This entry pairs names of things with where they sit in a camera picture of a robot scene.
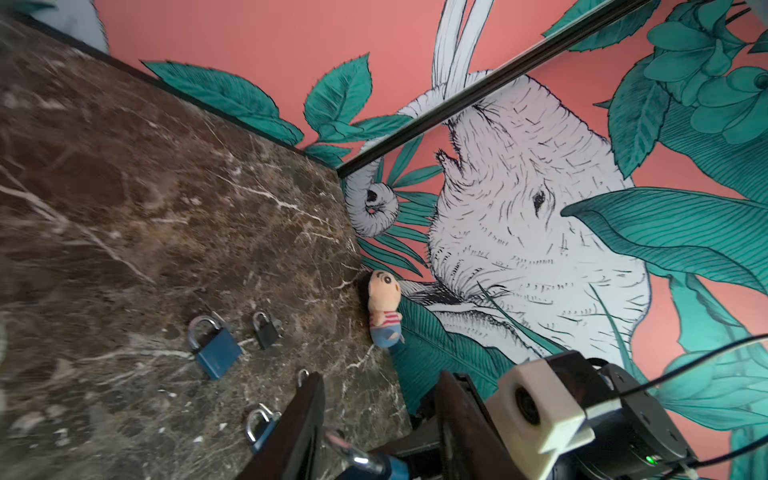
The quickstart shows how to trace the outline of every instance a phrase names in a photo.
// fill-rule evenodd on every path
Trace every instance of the teal leaf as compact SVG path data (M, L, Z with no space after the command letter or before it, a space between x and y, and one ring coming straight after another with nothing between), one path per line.
M320 160L323 165L326 167L331 167L333 170L341 167L341 165L344 163L342 159L351 151L351 148L334 147L333 145L321 144L311 144L309 147L304 149L304 153L315 157L317 160Z
M751 110L723 130L723 138L731 145L745 144L765 130L768 130L768 92L758 95Z
M288 145L296 145L304 139L304 133L296 125L282 118L249 115L237 119Z
M667 270L768 291L768 206L684 190L639 187L568 205L616 253Z
M705 354L707 352L684 353L672 360L667 365L667 368L664 369L664 373L679 369L681 366L687 365ZM697 393L706 390L709 384L712 383L713 365L714 362L710 364L704 363L698 368L688 370L680 376L667 380L659 387L656 399L662 402L662 404L668 405L670 402L679 401L680 399L689 399Z
M399 225L392 225L386 230L390 235L395 237L407 238L409 240L415 240L421 243L429 243L429 237L426 233L421 233L418 230L413 230L408 227L401 227Z
M648 64L645 76L651 80L679 81L694 74L712 55L714 47L689 51L666 51Z
M411 247L408 245L405 245L400 240L397 240L395 237L392 237L391 235L388 235L386 233L382 233L381 235L376 235L373 237L374 240L378 241L382 245L386 245L392 250L396 250L400 253L404 253L405 255L410 255L412 258L414 258L416 261L418 261L423 266L427 266L427 263L424 261L421 255L419 255L417 252L415 252Z
M319 138L317 141L342 142L346 141L348 136L362 132L360 127L352 127L341 121L330 121L327 124L320 125L317 131Z
M408 172L407 174L400 177L393 185L393 188L400 188L400 187L410 187L411 185L420 184L423 181L427 181L430 178L434 177L435 175L439 175L442 173L442 167L439 165L435 165L432 167L424 167L419 168L418 170L414 170L412 172Z
M423 215L412 214L410 212L403 211L397 214L396 222L405 223L406 225L419 225L420 227L429 227L432 225L432 221L429 218L424 218Z
M768 30L760 34L749 53L765 53L768 51Z
M559 343L553 342L552 340L539 335L538 333L534 332L533 330L529 329L527 326L523 325L522 323L518 322L517 320L510 317L496 302L493 300L493 297L488 294L488 291L485 290L480 283L478 283L478 287L480 287L480 290L482 291L482 294L485 296L485 299L490 302L491 305L495 309L497 309L500 314L504 316L509 322L523 335L527 336L529 339L536 342L537 345L539 345L541 348L547 350L550 354L554 355L555 353L562 353L565 352L566 349L564 346L560 345Z
M701 86L699 103L704 107L724 107L757 95L758 91L741 91L731 87L728 78L713 78Z
M696 10L696 16L699 23L701 23L701 26L708 31L712 31L715 22L728 13L731 3L733 3L733 0L713 0L712 2L701 5Z
M578 0L576 4L569 8L565 15L544 33L544 36L554 34L557 30L568 26L575 19L579 18L583 14L589 12L591 9L597 7L603 2L603 0ZM654 13L654 10L659 6L660 0L647 3L638 8L634 12L631 12L619 20L606 25L599 31L586 37L584 40L578 42L576 45L571 46L570 51L587 51L595 50L597 48L605 48L611 45L615 45L626 37L632 36L637 30L640 29L645 22L648 21L650 16Z
M376 168L376 175L373 177L374 184L382 183L384 178L384 159L379 161L379 166Z
M730 436L730 449L738 450L768 435L768 425L753 425L734 430ZM730 463L730 480L768 480L768 448L734 458Z
M574 20L590 12L592 9L597 8L603 2L605 2L605 0L577 0L576 3L565 12L560 20L542 35L548 37L557 33L558 30L569 26Z
M741 67L726 77L728 86L738 91L757 93L766 89L768 71L760 67Z
M719 134L741 117L754 103L747 99L724 107L699 107L690 118L690 126L704 134Z
M396 191L398 197L405 198L406 200L413 202L414 204L424 205L431 209L437 208L438 196L435 194L429 194L426 192L402 192Z
M703 69L694 73L688 81L685 82L683 90L680 92L680 103L689 107L696 103L699 89L710 77L703 73Z
M400 381L402 397L411 414L437 383L442 371L468 373L481 398L486 400L498 389L497 383L515 364L496 348L482 345L458 333L448 333L434 313L403 297L402 313L405 343L389 349Z
M349 134L344 138L345 142L372 140L385 137L408 124L412 118L408 115L385 115L383 117L367 118L352 124L353 127L362 130L355 134Z
M225 114L234 117L280 116L272 98L245 78L172 61L146 61L144 65L171 87Z
M709 60L704 62L701 71L710 77L719 77L730 70L730 65L730 57L723 51L723 42L718 38L715 41L715 51Z
M24 15L32 15L41 10L47 10L49 8L57 8L56 4L46 2L14 2L13 10L16 13Z
M339 65L317 82L304 102L304 117L314 131L332 121L348 124L371 96L368 55Z
M659 138L670 95L655 80L643 75L650 57L629 70L608 109L608 132L614 160L624 178L641 166Z
M414 202L400 202L400 211L408 212L414 215L421 215L422 217L435 216L434 207L427 207L425 205L416 204Z
M397 274L396 271L392 270L389 266L385 265L384 263L381 263L379 261L374 260L373 258L368 258L364 255L361 256L362 264L370 268L371 270L384 270L385 272L390 272L392 275L394 275L398 280L402 280L402 277Z
M746 198L768 204L768 135L747 144L728 144L722 135L703 134L691 126L693 108L670 104L659 141L687 155L709 178Z
M680 319L678 342L687 352L676 358L665 372L750 336L692 273L664 270L651 264L648 270L669 280ZM756 403L766 398L761 388L766 381L768 353L763 346L755 345L704 363L663 383L656 397L667 409L709 428L727 430L768 422L765 416L768 409Z
M611 328L614 331L614 338L616 339L616 344L619 347L619 353L621 354L621 362L624 364L624 369L627 370L627 373L632 375L634 379L637 380L640 384L647 383L648 378L643 374L643 372L640 370L640 367L637 366L637 364L632 360L632 357L629 355L629 352L627 351L627 346L624 345L624 339L621 338L619 329L616 327L616 322L614 321L614 317L611 315L610 312L608 312L608 308L606 308L605 303L603 303L603 299L600 298L600 295L598 295L597 290L595 290L591 284L589 287L592 289L592 293L594 293L594 297L598 299L598 302L600 303L600 307L603 309L603 313L605 313L605 316L608 318L608 321L611 322Z
M419 145L422 143L423 138L424 135L419 135L402 146L402 150L397 155L397 160L395 160L395 164L392 165L392 169L389 171L389 176L386 179L388 185L393 185L395 181L400 178L402 172L411 164L411 159L419 149Z
M743 409L712 409L667 404L664 404L664 407L712 430L726 431L768 423L768 416Z
M648 32L648 41L662 50L688 51L711 47L715 40L681 22L664 22Z
M407 258L403 258L400 255L384 250L383 248L378 248L367 240L359 237L357 238L357 244L360 245L362 251L369 254L371 257L373 257L374 260L378 260L379 262L392 266L399 266L400 268L412 271L418 276L422 276L422 274L419 273L419 269L416 268Z

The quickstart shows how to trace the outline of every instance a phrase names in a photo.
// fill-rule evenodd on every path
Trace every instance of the painted leaf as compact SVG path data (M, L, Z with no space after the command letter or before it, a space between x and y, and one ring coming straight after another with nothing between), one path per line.
M32 15L33 13L49 8L57 8L56 4L46 2L14 2L13 10L16 13Z
M395 237L407 238L409 240L415 240L421 243L429 243L429 237L426 235L426 233L421 233L417 230L413 230L412 228L392 225L387 229L386 232L390 235L394 235Z
M405 212L402 208L400 208L400 212L397 214L395 221L405 223L406 225L419 225L421 227L429 227L432 225L432 221L429 218L424 218L422 215Z
M664 407L712 430L726 431L749 425L768 423L768 416L750 412L749 410L667 406L666 404L664 404Z
M332 121L348 124L366 105L372 89L367 54L343 63L325 74L307 95L306 122L317 132Z
M304 153L320 160L326 167L333 170L339 168L344 162L342 159L351 152L351 148L335 147L333 145L312 144L304 149Z
M515 326L515 328L522 333L523 335L527 336L529 339L536 342L541 348L546 349L549 353L554 355L555 353L562 353L566 351L567 349L560 345L559 343L553 342L550 339L543 337L539 335L538 333L534 332L533 330L529 329L527 326L523 325L522 323L518 322L517 320L510 317L494 300L491 295L488 294L488 292L478 283L478 286L480 287L480 290L482 291L483 295L485 295L485 299L490 302L491 305L493 305L494 308L496 308L509 322Z
M362 264L371 270L384 270L385 272L390 272L392 275L394 275L397 280L402 280L402 277L398 275L396 271L392 270L392 268L385 265L384 263L378 262L373 258L366 257L365 255L361 256L361 258Z
M760 34L755 44L750 48L749 53L765 53L768 51L768 30Z
M272 98L245 78L225 71L172 61L146 61L144 65L171 87L225 114L234 117L280 116Z
M589 287L592 289L592 293L594 293L594 297L598 299L598 302L600 303L600 307L603 309L603 312L605 313L605 316L608 318L608 321L611 322L611 328L614 331L614 338L616 339L616 344L619 347L619 353L621 354L621 362L624 364L624 370L627 370L627 373L632 375L634 379L637 380L639 383L641 384L647 383L648 378L643 374L643 372L640 370L640 367L637 366L634 360L632 360L632 357L629 355L629 352L627 351L627 346L624 345L624 340L621 338L619 329L616 327L616 322L614 321L614 317L611 315L610 312L608 312L608 308L606 308L605 303L603 303L603 299L600 298L600 295L598 295L597 290L595 290L591 284Z
M362 251L369 254L371 257L373 257L374 260L378 260L379 262L387 263L388 265L392 266L399 266L400 268L412 271L418 276L422 276L422 274L419 273L419 269L416 268L407 258L403 258L396 253L392 253L384 250L383 248L379 248L376 245L373 245L359 237L357 238L357 244L360 245Z
M427 181L435 175L439 175L441 173L442 167L439 165L419 168L418 170L414 170L403 175L392 186L394 188L410 187L411 185L416 185L422 183L423 181Z
M412 258L414 258L416 261L418 261L420 264L426 266L427 263L422 259L422 256L419 255L417 252L415 252L411 247L408 245L405 245L400 240L397 240L395 237L388 235L386 233L382 233L381 235L376 235L373 237L375 240L377 240L382 245L386 245L389 248L393 250L397 250L400 253L404 253L405 255L410 255Z
M374 138L385 137L404 127L411 120L413 119L408 115L386 115L383 117L367 118L352 124L353 127L362 128L362 130L354 134L348 134L344 141L373 140Z
M437 195L429 194L427 192L402 192L398 190L396 193L398 197L405 198L414 204L424 205L425 207L432 209L436 208L437 199L439 198Z
M468 373L485 400L498 389L498 379L515 366L496 348L484 348L467 336L446 332L434 313L408 298L402 298L398 311L406 342L389 352L411 414L444 370Z
M565 15L563 15L552 28L544 32L544 36L548 37L549 35L554 34L557 30L568 26L583 14L588 13L590 10L600 5L603 1L604 0L578 0L578 2L576 2L573 7L569 8L568 11L565 12ZM660 2L661 0L655 0L654 2L643 5L614 23L601 28L598 32L586 37L568 50L587 51L617 44L626 37L633 35L640 29L640 27L645 25L645 22L647 22L650 16L654 13L654 10L656 10Z
M691 160L712 180L733 188L746 198L768 204L768 134L751 142L731 145L722 135L703 134L691 127L694 109L670 104L659 141Z
M296 145L304 139L304 133L296 125L282 118L250 115L237 119L288 145Z
M400 202L400 210L414 215L421 215L422 217L435 216L434 207L425 207L414 202Z
M386 179L387 185L393 185L395 181L400 178L402 172L408 168L408 166L411 164L411 159L419 149L419 145L422 143L423 138L424 135L419 135L418 137L402 146L402 150L397 155L395 164L392 165L392 169L389 171L389 176Z
M734 430L730 436L730 449L738 450L768 435L768 425L754 425ZM768 480L768 449L736 457L730 464L730 480Z
M384 160L379 161L379 166L376 168L376 175L373 178L374 184L380 184L382 183L382 179L384 177Z
M616 253L768 291L768 206L684 190L630 188L568 205Z
M643 74L650 57L629 70L614 93L608 109L608 133L614 160L624 178L641 166L656 145L670 95Z
M346 141L348 135L358 134L359 132L362 132L362 128L353 127L341 121L331 121L320 125L320 129L317 131L319 134L317 141Z
M648 269L653 275L667 278L670 282L672 299L680 318L678 341L687 352L676 358L665 372L713 349L750 336L746 328L692 273L673 272L651 264ZM713 419L719 419L717 429L731 429L749 425L744 423L748 419L756 423L768 422L768 406L760 405L766 398L761 385L766 382L768 353L763 346L755 345L704 363L662 384L656 397L665 408L695 422L706 418L709 410Z

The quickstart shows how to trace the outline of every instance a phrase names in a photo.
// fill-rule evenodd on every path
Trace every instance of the marble countertop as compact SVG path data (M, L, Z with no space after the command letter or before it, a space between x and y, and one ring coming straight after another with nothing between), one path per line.
M321 372L326 424L409 431L373 348L336 175L18 23L0 23L0 478L234 478L258 402ZM267 350L251 316L283 338ZM219 381L186 325L243 349ZM323 451L323 478L340 471Z

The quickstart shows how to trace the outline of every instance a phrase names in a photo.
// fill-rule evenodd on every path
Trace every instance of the painted flower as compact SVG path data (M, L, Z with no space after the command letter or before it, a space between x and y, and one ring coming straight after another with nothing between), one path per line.
M742 67L714 78L699 91L691 126L705 134L722 133L729 144L742 144L768 130L768 71Z
M665 82L667 91L685 106L696 103L701 86L731 67L744 42L725 26L731 0L678 5L665 23L648 32L656 57L645 68L647 78Z

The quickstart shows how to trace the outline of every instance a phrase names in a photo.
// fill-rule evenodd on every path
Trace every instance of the stuffed pig toy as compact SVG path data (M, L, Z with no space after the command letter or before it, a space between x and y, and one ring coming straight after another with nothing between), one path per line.
M368 282L368 295L373 343L386 349L397 342L405 342L400 328L402 314L397 312L401 296L397 279L391 273L374 270Z

